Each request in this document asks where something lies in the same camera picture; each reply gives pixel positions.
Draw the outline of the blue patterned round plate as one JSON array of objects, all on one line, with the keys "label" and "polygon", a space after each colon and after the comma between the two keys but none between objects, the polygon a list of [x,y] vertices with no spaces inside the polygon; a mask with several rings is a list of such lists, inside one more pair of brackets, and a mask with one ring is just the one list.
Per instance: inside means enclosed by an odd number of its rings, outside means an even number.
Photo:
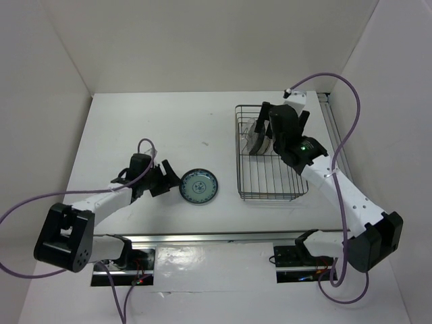
[{"label": "blue patterned round plate", "polygon": [[191,169],[180,179],[179,192],[181,197],[194,205],[211,202],[217,196],[218,191],[217,178],[207,169]]}]

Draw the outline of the black round plate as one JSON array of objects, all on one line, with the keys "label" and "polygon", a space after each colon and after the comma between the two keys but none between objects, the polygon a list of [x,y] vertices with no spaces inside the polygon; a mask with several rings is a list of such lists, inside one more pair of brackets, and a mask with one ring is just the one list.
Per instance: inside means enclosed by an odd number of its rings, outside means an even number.
[{"label": "black round plate", "polygon": [[246,135],[246,148],[249,155],[263,155],[268,149],[269,141],[266,137],[266,127],[263,126],[258,132],[255,131],[257,120],[248,120],[248,132]]}]

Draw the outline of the frosted square glass plate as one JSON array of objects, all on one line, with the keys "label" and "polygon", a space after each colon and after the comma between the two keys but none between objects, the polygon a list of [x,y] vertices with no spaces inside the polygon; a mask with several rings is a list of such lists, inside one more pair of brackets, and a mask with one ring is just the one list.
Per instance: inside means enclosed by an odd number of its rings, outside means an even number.
[{"label": "frosted square glass plate", "polygon": [[257,143],[260,144],[257,155],[264,155],[269,150],[271,144],[271,139],[267,135],[266,126],[263,126],[261,129]]}]

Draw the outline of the clear textured glass plate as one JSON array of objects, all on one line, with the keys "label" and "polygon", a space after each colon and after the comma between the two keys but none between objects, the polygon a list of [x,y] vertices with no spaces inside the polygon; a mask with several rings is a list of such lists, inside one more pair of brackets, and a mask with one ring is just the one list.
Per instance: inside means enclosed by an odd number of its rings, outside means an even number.
[{"label": "clear textured glass plate", "polygon": [[241,153],[254,155],[256,153],[256,143],[258,134],[254,131],[256,127],[256,119],[249,118],[242,124],[240,132],[240,148]]}]

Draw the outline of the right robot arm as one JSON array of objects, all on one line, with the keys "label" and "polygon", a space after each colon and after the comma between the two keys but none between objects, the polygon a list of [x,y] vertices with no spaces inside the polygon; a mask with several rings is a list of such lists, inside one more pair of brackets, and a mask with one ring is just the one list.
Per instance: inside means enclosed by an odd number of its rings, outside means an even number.
[{"label": "right robot arm", "polygon": [[342,257],[354,269],[366,273],[398,248],[403,220],[398,213],[386,213],[369,200],[336,169],[316,139],[303,135],[308,117],[308,111],[297,113],[289,105],[264,102],[256,122],[258,130],[269,123],[266,133],[275,153],[345,217],[342,226],[346,233],[309,230],[296,239],[294,256],[303,265],[317,257]]}]

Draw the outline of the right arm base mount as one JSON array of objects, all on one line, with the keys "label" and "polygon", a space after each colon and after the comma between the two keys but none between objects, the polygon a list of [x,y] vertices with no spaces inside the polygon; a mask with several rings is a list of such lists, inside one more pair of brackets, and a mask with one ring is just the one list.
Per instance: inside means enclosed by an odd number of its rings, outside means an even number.
[{"label": "right arm base mount", "polygon": [[305,256],[296,246],[274,246],[269,262],[275,266],[277,283],[329,281],[333,258]]}]

